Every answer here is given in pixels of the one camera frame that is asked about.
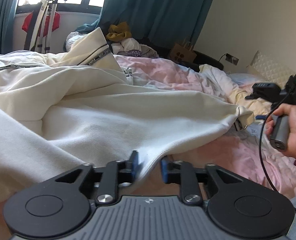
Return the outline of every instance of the electrical outlet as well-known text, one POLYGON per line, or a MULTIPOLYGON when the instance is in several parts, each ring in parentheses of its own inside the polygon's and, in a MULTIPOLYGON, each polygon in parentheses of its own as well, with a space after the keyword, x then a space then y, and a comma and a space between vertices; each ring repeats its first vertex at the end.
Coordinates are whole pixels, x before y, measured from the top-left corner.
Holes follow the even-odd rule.
POLYGON ((232 55, 230 55, 230 54, 228 54, 228 53, 226 54, 226 60, 227 60, 228 62, 230 62, 230 63, 236 65, 236 66, 237 66, 237 63, 238 63, 238 61, 239 61, 238 58, 236 58, 236 57, 234 57, 234 56, 232 56, 232 55))

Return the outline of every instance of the power cord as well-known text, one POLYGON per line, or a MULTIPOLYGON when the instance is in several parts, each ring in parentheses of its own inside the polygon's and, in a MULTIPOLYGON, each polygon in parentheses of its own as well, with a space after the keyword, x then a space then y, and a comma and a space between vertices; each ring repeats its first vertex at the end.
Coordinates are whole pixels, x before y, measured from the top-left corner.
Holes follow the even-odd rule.
POLYGON ((220 60, 224 57, 224 56, 226 56, 227 55, 227 53, 225 53, 224 55, 222 55, 221 57, 220 57, 220 59, 218 60, 218 62, 220 62, 220 60))
POLYGON ((267 180, 268 180, 268 183, 270 184, 270 186, 272 187, 272 189, 275 190, 275 191, 277 191, 277 192, 278 192, 278 190, 276 189, 276 187, 275 187, 274 184, 272 183, 270 177, 268 176, 268 173, 267 173, 266 168, 265 168, 265 165, 264 165, 263 156, 261 155, 261 139, 262 139, 262 136, 263 136, 265 123, 266 123, 268 117, 269 117, 269 116, 270 116, 270 115, 271 115, 271 114, 272 114, 277 108, 279 108, 279 106, 280 106, 282 103, 285 102, 286 98, 290 95, 290 93, 293 92, 293 90, 294 90, 294 88, 291 89, 291 91, 289 91, 289 92, 287 93, 287 95, 284 97, 284 99, 281 100, 281 101, 278 103, 278 105, 277 105, 273 110, 271 110, 271 111, 269 112, 269 114, 266 116, 266 118, 264 119, 264 122, 263 122, 263 126, 261 127, 261 133, 260 133, 260 136, 259 136, 259 144, 258 144, 258 145, 259 145, 259 159, 261 160, 261 166, 262 166, 263 171, 264 171, 264 173, 265 173, 265 176, 266 176, 266 178, 267 178, 267 180))

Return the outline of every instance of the white wall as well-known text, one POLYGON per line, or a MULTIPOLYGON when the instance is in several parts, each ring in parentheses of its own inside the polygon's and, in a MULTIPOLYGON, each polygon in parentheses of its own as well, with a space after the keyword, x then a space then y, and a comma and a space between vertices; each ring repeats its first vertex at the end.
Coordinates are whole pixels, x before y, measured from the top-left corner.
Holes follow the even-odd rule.
MULTIPOLYGON (((76 12, 58 12, 60 14, 60 27, 51 34, 51 53, 63 52, 63 43, 68 34, 84 23, 91 24, 99 15, 76 12)), ((13 26, 13 50, 23 49, 27 33, 22 30, 22 24, 28 13, 17 14, 13 26)))
POLYGON ((257 50, 296 71, 296 0, 213 0, 194 49, 239 58, 224 71, 245 72, 257 50))

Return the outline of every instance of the hand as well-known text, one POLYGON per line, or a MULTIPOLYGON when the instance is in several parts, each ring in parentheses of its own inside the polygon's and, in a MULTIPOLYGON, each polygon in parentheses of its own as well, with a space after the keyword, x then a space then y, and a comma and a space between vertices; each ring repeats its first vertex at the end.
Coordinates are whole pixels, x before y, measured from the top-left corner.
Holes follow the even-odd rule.
MULTIPOLYGON (((290 133, 287 141, 287 150, 282 151, 287 157, 293 157, 296 159, 296 106, 281 104, 274 112, 274 115, 286 114, 289 116, 289 128, 290 133)), ((274 120, 272 116, 269 116, 266 122, 265 133, 269 137, 273 132, 274 120)))

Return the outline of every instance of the red bag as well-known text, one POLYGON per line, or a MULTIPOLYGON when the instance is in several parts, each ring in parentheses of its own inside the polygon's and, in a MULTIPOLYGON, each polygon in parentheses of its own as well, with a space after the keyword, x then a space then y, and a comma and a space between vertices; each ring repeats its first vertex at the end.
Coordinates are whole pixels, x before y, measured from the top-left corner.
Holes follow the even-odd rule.
MULTIPOLYGON (((30 25, 30 22, 31 22, 31 18, 32 18, 32 13, 29 14, 25 21, 23 22, 23 25, 22 25, 22 29, 27 32, 28 31, 28 28, 29 28, 29 25, 30 25)), ((45 37, 48 33, 48 28, 49 28, 49 21, 50 21, 50 16, 47 15, 46 17, 46 24, 45 24, 45 27, 44 27, 44 31, 43 31, 43 37, 45 37)), ((52 26, 52 31, 56 30, 59 28, 59 23, 60 23, 60 14, 58 14, 57 12, 55 13, 54 15, 54 19, 53 19, 53 26, 52 26)))

